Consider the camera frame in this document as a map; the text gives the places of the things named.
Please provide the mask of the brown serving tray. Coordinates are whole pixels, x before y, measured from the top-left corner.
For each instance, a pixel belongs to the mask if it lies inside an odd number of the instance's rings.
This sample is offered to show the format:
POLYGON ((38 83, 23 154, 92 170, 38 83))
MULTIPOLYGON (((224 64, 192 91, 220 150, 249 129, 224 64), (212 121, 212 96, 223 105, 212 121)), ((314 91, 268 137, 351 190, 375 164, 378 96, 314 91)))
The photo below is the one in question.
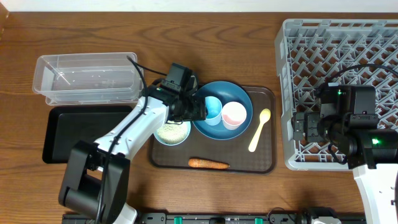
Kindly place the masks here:
POLYGON ((230 140, 215 140, 200 133, 192 123, 190 134, 184 142, 167 146, 151 138, 149 160, 156 167, 189 169, 188 160, 206 159, 229 164, 227 172, 268 174, 277 162, 277 135, 275 116, 263 126, 257 148, 249 152, 248 147, 259 126, 259 115, 265 108, 275 111, 275 95, 263 86, 241 86, 249 95, 253 116, 247 130, 230 140))

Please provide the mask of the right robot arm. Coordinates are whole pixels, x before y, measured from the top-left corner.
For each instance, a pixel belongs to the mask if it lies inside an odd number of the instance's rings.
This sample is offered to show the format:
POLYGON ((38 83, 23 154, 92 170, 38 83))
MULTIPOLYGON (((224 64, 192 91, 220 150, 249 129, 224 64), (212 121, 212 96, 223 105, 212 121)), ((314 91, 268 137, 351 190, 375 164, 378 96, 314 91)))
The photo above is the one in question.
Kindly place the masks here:
POLYGON ((323 85, 319 112, 295 113, 295 140, 325 142, 352 170, 368 223, 397 223, 397 131, 379 129, 371 85, 323 85))

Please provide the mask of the light blue cup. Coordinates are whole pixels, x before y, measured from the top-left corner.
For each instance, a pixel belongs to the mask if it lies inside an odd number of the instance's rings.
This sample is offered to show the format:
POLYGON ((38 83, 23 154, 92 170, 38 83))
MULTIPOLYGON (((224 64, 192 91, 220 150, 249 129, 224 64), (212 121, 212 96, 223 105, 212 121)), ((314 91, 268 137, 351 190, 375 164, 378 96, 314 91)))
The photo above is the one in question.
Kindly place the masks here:
POLYGON ((221 101, 217 97, 206 96, 205 106, 207 111, 207 116, 205 119, 206 124, 210 126, 216 126, 221 121, 221 111, 223 107, 221 101))

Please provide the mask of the black plastic tray bin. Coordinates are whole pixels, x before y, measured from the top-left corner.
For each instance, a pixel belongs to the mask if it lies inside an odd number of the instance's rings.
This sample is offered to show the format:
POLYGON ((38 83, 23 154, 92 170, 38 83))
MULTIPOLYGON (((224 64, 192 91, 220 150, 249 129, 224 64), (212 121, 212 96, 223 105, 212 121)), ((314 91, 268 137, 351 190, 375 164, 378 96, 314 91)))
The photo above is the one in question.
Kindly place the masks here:
POLYGON ((67 163, 80 140, 93 143, 130 112, 130 106, 58 106, 49 113, 42 153, 46 164, 67 163))

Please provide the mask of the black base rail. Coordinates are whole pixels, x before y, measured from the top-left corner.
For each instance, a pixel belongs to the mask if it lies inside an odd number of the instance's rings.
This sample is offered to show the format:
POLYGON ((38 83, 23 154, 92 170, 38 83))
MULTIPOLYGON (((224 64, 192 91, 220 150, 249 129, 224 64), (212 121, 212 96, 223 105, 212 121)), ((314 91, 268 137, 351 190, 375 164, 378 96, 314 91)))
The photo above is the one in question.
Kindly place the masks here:
MULTIPOLYGON (((341 216, 341 223, 345 224, 365 224, 364 216, 341 216)), ((64 214, 62 224, 89 224, 95 223, 94 220, 86 218, 84 215, 64 214)), ((144 213, 140 215, 134 224, 293 224, 286 214, 271 214, 269 216, 255 215, 166 215, 164 213, 144 213)))

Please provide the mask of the yellow plastic spoon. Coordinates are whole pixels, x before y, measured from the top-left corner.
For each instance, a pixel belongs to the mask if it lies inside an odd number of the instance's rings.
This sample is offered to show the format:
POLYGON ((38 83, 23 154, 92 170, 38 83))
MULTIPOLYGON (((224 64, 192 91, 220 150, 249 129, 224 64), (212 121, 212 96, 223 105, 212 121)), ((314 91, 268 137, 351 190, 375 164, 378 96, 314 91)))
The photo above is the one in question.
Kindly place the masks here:
POLYGON ((263 109, 259 115, 259 126, 256 129, 256 132, 254 136, 251 139, 251 142, 249 144, 248 150, 249 152, 254 152, 257 148, 257 144, 259 142, 259 138, 261 135, 261 131, 263 126, 270 120, 271 118, 271 111, 270 109, 263 109))

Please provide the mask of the dark blue plate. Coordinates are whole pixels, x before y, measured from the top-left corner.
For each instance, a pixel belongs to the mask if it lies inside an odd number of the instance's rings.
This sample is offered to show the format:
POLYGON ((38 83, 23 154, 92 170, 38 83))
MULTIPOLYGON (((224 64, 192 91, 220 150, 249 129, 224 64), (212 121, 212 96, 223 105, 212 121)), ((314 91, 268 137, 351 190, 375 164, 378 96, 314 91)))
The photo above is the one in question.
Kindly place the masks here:
POLYGON ((237 101, 245 107, 247 112, 245 121, 235 130, 226 129, 221 121, 215 126, 210 126, 205 121, 194 121, 193 125, 200 133, 215 140, 230 140, 247 130, 252 120, 253 108, 251 99, 243 88, 231 82, 216 81, 199 87, 196 95, 215 96, 221 101, 222 105, 237 101))

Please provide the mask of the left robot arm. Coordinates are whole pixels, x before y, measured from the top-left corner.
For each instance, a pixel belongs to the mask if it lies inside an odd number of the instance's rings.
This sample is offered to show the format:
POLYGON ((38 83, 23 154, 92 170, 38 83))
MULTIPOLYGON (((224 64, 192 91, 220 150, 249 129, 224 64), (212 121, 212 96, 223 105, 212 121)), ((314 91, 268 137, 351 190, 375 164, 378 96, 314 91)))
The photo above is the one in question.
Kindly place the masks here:
POLYGON ((134 109, 109 133, 72 147, 58 195, 60 205, 95 223, 134 223, 138 212, 126 202, 134 156, 165 123, 205 117, 205 99, 194 90, 165 85, 146 88, 134 109))

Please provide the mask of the grey dishwasher rack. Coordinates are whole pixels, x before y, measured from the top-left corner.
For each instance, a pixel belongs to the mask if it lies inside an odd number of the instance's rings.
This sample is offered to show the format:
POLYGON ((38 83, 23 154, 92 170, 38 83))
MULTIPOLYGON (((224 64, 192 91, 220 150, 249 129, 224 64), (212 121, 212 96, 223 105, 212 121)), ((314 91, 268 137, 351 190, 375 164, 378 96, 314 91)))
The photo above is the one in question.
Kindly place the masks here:
POLYGON ((314 89, 348 67, 334 82, 376 89, 378 127, 397 129, 397 21, 287 19, 275 38, 277 76, 282 91, 282 141, 290 170, 347 171, 325 143, 293 139, 296 112, 316 112, 314 89))

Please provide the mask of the light blue rice bowl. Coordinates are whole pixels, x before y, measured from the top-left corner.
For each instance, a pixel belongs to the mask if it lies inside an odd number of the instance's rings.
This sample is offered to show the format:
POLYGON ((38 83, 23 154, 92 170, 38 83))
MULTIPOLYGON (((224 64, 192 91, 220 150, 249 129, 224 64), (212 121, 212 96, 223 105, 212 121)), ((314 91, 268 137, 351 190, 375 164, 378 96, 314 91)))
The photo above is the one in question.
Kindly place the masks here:
POLYGON ((178 145, 190 134, 190 122, 164 124, 154 133, 155 138, 167 146, 178 145))

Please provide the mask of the clear plastic bin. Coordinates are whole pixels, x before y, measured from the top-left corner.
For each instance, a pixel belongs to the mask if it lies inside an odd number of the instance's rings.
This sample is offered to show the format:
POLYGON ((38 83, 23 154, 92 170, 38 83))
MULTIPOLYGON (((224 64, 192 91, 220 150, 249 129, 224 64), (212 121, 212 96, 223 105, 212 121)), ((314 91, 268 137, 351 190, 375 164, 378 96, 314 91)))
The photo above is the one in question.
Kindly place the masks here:
POLYGON ((52 106, 135 102, 143 83, 128 58, 137 61, 132 52, 43 55, 32 91, 52 106))

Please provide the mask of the orange carrot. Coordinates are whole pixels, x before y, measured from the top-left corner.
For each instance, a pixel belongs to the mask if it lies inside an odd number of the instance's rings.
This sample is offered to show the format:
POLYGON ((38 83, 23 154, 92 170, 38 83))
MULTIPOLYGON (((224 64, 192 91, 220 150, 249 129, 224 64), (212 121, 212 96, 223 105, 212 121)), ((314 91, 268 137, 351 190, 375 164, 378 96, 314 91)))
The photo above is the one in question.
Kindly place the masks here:
POLYGON ((205 168, 205 169, 227 169, 229 164, 222 162, 216 162, 206 159, 192 158, 188 160, 188 165, 194 168, 205 168))

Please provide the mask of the pink cup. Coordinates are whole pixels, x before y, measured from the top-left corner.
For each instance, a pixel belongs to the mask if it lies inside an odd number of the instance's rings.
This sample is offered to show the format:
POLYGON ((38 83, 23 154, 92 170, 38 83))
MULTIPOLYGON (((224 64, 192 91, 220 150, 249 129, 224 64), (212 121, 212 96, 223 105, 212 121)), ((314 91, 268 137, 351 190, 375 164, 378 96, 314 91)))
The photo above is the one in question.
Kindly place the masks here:
POLYGON ((221 110, 223 125, 228 130, 235 130, 242 125, 247 118, 245 107, 236 101, 224 105, 221 110))

